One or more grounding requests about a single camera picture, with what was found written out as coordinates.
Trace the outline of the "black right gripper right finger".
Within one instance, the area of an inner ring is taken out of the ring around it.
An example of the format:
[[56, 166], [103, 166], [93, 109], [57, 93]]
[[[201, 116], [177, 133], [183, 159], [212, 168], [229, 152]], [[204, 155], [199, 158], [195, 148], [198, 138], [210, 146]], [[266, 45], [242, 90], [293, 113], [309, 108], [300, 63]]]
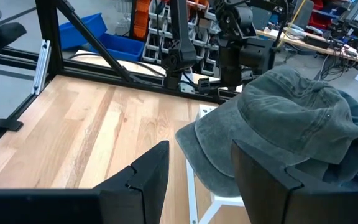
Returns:
[[358, 224], [358, 187], [325, 183], [240, 140], [231, 157], [251, 224]]

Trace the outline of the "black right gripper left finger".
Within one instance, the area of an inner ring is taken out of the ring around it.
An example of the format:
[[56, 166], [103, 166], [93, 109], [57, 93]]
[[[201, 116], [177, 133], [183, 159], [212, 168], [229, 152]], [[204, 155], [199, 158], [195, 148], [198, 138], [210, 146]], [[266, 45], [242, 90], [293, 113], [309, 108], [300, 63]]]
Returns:
[[0, 224], [159, 224], [169, 142], [91, 189], [0, 189]]

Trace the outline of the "dark green denim cap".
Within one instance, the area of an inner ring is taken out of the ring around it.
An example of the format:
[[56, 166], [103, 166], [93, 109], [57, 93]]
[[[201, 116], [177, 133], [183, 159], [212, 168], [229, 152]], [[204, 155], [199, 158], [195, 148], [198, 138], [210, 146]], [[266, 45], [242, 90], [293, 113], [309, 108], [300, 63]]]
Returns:
[[239, 196], [231, 160], [235, 139], [324, 181], [328, 166], [340, 164], [358, 138], [340, 91], [276, 67], [181, 128], [176, 140], [202, 184], [221, 197]]

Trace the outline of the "silver aluminium extrusion piece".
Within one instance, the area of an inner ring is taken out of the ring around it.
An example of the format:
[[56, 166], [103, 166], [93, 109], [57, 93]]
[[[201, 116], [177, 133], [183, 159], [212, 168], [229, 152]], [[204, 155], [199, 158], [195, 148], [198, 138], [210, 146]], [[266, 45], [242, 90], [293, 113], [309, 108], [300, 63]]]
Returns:
[[40, 48], [37, 66], [35, 69], [32, 93], [40, 95], [45, 87], [45, 79], [48, 72], [48, 65], [51, 55], [51, 46], [49, 40], [43, 40]]

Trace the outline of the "blue plastic bin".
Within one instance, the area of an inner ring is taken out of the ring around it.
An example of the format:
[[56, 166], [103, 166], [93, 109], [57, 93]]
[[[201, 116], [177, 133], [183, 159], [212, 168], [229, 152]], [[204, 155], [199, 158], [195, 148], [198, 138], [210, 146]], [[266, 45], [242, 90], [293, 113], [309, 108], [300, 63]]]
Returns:
[[[96, 38], [101, 37], [107, 31], [101, 12], [82, 17], [81, 20]], [[59, 31], [61, 48], [63, 50], [79, 47], [88, 43], [71, 22], [59, 25]]]
[[138, 62], [144, 49], [144, 43], [120, 35], [103, 34], [99, 41], [116, 60]]

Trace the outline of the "white perforated metal shelf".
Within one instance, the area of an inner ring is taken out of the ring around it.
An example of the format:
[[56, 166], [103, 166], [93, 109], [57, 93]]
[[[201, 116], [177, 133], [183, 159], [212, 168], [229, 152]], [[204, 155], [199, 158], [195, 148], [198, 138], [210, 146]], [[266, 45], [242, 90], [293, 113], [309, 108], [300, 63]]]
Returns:
[[209, 224], [222, 206], [244, 207], [241, 197], [220, 197], [209, 193], [208, 198], [211, 205], [206, 209], [204, 214], [198, 215], [198, 200], [196, 198], [196, 173], [186, 158], [186, 176], [188, 189], [188, 206], [190, 224]]

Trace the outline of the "orange storage bins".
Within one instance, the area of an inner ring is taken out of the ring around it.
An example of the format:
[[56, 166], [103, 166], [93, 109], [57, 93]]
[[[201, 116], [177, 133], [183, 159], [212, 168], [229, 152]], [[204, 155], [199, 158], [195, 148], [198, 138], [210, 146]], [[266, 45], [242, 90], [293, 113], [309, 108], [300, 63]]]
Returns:
[[133, 37], [144, 40], [148, 31], [151, 0], [135, 0]]

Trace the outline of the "white small parts rack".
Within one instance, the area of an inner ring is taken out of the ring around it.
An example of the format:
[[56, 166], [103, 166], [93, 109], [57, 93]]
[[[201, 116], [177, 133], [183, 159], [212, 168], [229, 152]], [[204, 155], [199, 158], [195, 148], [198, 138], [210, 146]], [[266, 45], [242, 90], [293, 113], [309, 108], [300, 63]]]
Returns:
[[[142, 60], [160, 64], [168, 55], [173, 40], [169, 0], [150, 0], [149, 26]], [[218, 59], [217, 34], [220, 31], [214, 9], [208, 0], [188, 0], [188, 35], [196, 50], [197, 62], [192, 70], [214, 75]]]

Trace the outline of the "red storage bin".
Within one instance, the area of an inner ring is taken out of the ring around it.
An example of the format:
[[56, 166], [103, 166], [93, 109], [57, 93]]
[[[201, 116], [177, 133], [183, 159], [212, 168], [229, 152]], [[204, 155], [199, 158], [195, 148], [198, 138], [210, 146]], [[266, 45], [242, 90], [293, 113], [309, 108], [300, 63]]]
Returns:
[[323, 12], [323, 0], [311, 1], [313, 2], [314, 6], [308, 25], [319, 29], [327, 28], [332, 23], [332, 17]]

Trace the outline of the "grey chair back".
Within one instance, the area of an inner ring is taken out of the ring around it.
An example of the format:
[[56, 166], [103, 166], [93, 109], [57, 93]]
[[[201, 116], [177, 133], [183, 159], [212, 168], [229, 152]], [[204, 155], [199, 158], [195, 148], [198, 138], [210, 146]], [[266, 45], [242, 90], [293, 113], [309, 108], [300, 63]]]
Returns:
[[[295, 14], [298, 11], [302, 2], [303, 2], [303, 0], [295, 0], [295, 8], [293, 10], [293, 14]], [[295, 27], [300, 27], [302, 29], [306, 29], [306, 26], [308, 25], [313, 8], [314, 8], [314, 2], [312, 0], [305, 0], [305, 3], [301, 7], [298, 15], [295, 17], [293, 25], [295, 25]]]

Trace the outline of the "black aluminium table frame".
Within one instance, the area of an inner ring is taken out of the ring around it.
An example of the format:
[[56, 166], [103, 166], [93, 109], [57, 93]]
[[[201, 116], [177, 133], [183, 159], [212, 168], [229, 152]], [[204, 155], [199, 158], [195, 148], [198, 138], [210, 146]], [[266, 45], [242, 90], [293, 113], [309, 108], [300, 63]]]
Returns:
[[[198, 91], [185, 93], [178, 88], [167, 88], [165, 86], [165, 83], [170, 81], [171, 77], [162, 78], [139, 72], [130, 72], [108, 54], [107, 49], [102, 46], [100, 41], [85, 26], [85, 23], [81, 21], [67, 0], [35, 0], [35, 3], [42, 37], [45, 40], [49, 40], [51, 46], [51, 55], [45, 84], [49, 84], [56, 75], [63, 75], [211, 103], [223, 103], [237, 95], [237, 92], [234, 90], [219, 90], [216, 96], [203, 95]], [[58, 12], [61, 12], [80, 34], [82, 34], [93, 47], [99, 50], [103, 59], [108, 63], [107, 67], [63, 58], [60, 32], [58, 29]], [[0, 64], [34, 70], [37, 66], [38, 57], [39, 55], [31, 52], [4, 49], [0, 55]]]

